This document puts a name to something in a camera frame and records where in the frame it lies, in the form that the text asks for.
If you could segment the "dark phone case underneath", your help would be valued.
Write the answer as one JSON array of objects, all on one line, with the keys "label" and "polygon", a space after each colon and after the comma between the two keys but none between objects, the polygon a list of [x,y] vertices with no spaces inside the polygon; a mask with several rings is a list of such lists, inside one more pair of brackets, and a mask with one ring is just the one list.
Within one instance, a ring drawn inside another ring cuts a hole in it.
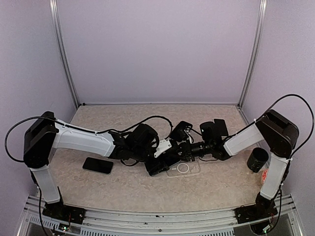
[{"label": "dark phone case underneath", "polygon": [[187,140],[187,135],[184,130],[191,130],[193,125],[186,121],[180,121],[170,134],[170,139],[176,142],[183,142]]}]

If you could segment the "black phone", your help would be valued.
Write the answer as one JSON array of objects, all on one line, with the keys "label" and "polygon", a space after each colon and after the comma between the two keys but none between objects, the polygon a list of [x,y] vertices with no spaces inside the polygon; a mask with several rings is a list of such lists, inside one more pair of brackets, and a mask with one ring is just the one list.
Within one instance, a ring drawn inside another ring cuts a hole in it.
[{"label": "black phone", "polygon": [[165,162],[166,166],[171,168],[175,164],[178,164],[179,162],[181,162],[181,159],[179,157],[176,157],[176,156],[167,156],[164,158],[164,162]]},{"label": "black phone", "polygon": [[214,119],[214,124],[219,132],[219,134],[223,137],[227,137],[228,136],[228,130],[227,130],[227,126],[225,123],[225,120],[223,119]]},{"label": "black phone", "polygon": [[83,164],[83,170],[109,175],[113,166],[114,163],[111,161],[87,157]]}]

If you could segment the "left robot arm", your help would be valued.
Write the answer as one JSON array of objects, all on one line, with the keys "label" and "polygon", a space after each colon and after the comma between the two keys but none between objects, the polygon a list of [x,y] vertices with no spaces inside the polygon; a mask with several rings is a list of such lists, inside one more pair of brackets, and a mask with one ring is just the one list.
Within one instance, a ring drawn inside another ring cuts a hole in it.
[{"label": "left robot arm", "polygon": [[172,145],[169,138],[160,139],[157,132],[141,121],[117,131],[94,131],[73,126],[55,118],[53,112],[32,117],[35,121],[24,135],[22,163],[30,169],[49,210],[59,219],[69,214],[49,168],[52,150],[64,148],[94,153],[102,157],[136,162],[157,161]]}]

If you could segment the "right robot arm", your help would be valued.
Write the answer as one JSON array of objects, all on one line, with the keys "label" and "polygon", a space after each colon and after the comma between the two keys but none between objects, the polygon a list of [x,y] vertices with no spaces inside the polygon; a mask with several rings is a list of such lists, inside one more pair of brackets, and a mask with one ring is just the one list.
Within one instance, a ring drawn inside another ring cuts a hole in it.
[{"label": "right robot arm", "polygon": [[262,166],[268,164],[266,179],[252,206],[252,214],[256,218],[264,217],[271,210],[271,202],[282,188],[294,154],[308,142],[315,129],[315,122],[312,121],[307,138],[297,144],[299,128],[274,109],[275,105],[289,97],[303,101],[310,111],[311,119],[315,118],[306,99],[291,93],[280,97],[262,115],[234,134],[228,133],[223,119],[200,124],[198,134],[202,140],[197,143],[189,140],[189,133],[193,130],[190,123],[180,122],[171,134],[171,139],[178,142],[178,152],[184,160],[211,155],[216,160],[225,161],[251,146],[264,142],[267,148],[254,148],[248,159],[248,167],[253,172],[258,172]]}]

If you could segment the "black cup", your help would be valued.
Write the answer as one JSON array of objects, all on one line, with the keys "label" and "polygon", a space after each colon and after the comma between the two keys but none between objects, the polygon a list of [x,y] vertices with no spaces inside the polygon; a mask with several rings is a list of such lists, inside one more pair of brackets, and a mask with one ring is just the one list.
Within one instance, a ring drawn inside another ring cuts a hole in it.
[{"label": "black cup", "polygon": [[247,167],[254,173],[258,173],[261,168],[266,164],[269,159],[268,152],[261,148],[256,147],[252,150],[248,160]]}]

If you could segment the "red white patterned coaster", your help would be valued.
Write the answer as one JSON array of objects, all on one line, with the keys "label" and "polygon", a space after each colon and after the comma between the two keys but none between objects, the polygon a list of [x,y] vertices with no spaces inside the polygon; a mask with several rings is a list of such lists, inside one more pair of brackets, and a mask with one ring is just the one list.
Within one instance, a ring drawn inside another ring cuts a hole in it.
[{"label": "red white patterned coaster", "polygon": [[263,185],[265,183],[266,177],[268,174],[268,169],[265,169],[261,172],[260,183]]}]

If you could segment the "aluminium front rail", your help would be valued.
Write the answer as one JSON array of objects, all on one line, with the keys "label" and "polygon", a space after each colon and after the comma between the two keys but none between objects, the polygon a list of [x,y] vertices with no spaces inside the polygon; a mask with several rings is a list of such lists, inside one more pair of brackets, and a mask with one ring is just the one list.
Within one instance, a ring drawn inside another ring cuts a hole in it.
[{"label": "aluminium front rail", "polygon": [[233,208],[175,213],[86,210],[81,224],[40,217],[37,201],[30,198],[15,236],[235,236],[252,233],[254,222],[238,223]]}]

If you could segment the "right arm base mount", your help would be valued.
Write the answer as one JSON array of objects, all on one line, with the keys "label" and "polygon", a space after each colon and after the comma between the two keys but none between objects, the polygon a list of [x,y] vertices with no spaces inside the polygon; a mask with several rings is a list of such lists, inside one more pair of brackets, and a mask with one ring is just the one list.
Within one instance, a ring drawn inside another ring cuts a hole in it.
[{"label": "right arm base mount", "polygon": [[234,213],[238,224],[242,224],[277,215],[278,210],[274,198],[269,200],[258,194],[253,205],[235,208]]}]

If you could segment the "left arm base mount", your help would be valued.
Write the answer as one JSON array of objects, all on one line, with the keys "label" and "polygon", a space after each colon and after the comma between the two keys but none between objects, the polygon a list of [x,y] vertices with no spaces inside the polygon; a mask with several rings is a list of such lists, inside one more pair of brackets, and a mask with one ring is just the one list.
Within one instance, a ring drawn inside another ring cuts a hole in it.
[{"label": "left arm base mount", "polygon": [[65,205],[62,196],[60,196],[60,200],[57,203],[46,203],[42,212],[44,216],[80,225],[83,224],[85,213],[86,210],[84,208]]}]

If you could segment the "right aluminium corner post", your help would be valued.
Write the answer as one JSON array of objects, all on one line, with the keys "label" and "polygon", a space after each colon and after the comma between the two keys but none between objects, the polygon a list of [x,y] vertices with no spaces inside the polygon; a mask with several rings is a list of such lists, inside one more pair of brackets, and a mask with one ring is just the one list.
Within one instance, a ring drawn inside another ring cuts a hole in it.
[{"label": "right aluminium corner post", "polygon": [[260,41],[261,41],[262,32],[263,32],[267,2],[268,2],[267,0],[260,1],[251,56],[250,56],[249,65],[246,72],[245,82],[244,82],[241,95],[238,101],[238,107],[240,110],[242,110],[244,107],[245,100],[249,92],[250,83],[252,81],[252,75],[254,72],[254,67],[255,67],[257,56],[258,56]]}]

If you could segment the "aluminium corner post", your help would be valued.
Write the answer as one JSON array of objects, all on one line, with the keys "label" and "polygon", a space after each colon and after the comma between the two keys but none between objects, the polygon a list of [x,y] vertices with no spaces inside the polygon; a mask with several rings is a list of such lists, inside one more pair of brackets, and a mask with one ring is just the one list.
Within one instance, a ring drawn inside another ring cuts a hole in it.
[{"label": "aluminium corner post", "polygon": [[257,56],[258,56],[260,41],[261,41],[262,32],[263,32],[267,2],[268,2],[267,0],[260,1],[251,56],[250,56],[249,65],[246,72],[245,82],[244,82],[241,95],[238,101],[238,107],[240,110],[242,110],[244,107],[245,100],[249,92],[250,83],[252,81],[252,75],[254,72],[254,67],[255,67]]},{"label": "aluminium corner post", "polygon": [[75,108],[78,109],[80,107],[80,101],[79,101],[78,94],[77,94],[74,81],[71,75],[71,71],[70,71],[70,67],[69,67],[69,63],[68,63],[68,59],[66,55],[65,45],[63,42],[62,27],[61,27],[59,11],[58,11],[58,1],[50,0],[49,5],[50,5],[52,21],[54,25],[54,31],[56,35],[58,50],[61,57],[61,62],[62,62],[65,78],[66,78],[66,83],[68,85],[73,104]]}]

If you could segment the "left aluminium corner post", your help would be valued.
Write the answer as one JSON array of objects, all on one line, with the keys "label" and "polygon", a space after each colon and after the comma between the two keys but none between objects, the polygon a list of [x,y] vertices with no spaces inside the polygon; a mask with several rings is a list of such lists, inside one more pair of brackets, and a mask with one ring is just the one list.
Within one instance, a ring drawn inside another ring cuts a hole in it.
[{"label": "left aluminium corner post", "polygon": [[50,5],[52,21],[54,25],[54,31],[56,35],[58,50],[61,57],[61,62],[62,62],[65,78],[66,78],[66,83],[68,85],[73,104],[75,108],[78,109],[80,107],[80,101],[79,101],[78,94],[77,94],[74,81],[71,75],[71,71],[70,71],[70,67],[69,67],[69,63],[68,63],[68,59],[66,55],[65,45],[63,42],[62,27],[61,27],[59,11],[58,11],[58,1],[50,0],[49,5]]}]

